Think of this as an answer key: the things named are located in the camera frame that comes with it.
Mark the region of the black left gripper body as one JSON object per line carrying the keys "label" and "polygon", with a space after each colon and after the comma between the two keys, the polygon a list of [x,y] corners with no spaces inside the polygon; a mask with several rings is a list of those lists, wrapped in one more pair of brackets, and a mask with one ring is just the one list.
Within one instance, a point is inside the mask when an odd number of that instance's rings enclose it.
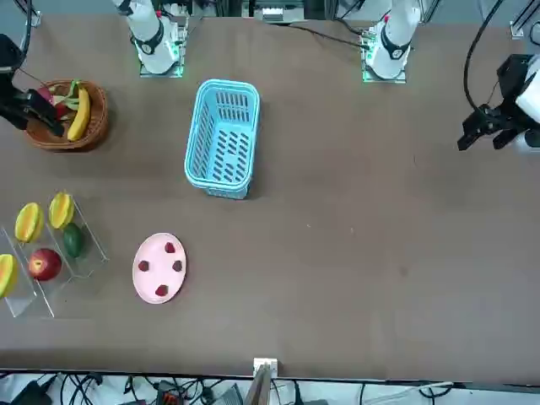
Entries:
{"label": "black left gripper body", "polygon": [[485,113],[497,127],[518,127],[527,122],[527,116],[512,98],[504,98],[496,107],[488,106]]}

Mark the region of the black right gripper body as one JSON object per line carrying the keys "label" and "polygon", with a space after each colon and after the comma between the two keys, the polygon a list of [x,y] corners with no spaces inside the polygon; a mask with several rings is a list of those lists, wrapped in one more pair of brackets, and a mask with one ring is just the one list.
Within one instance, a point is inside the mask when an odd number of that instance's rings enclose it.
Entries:
{"label": "black right gripper body", "polygon": [[1,115],[4,118],[28,119],[28,90],[13,84],[13,73],[1,72]]}

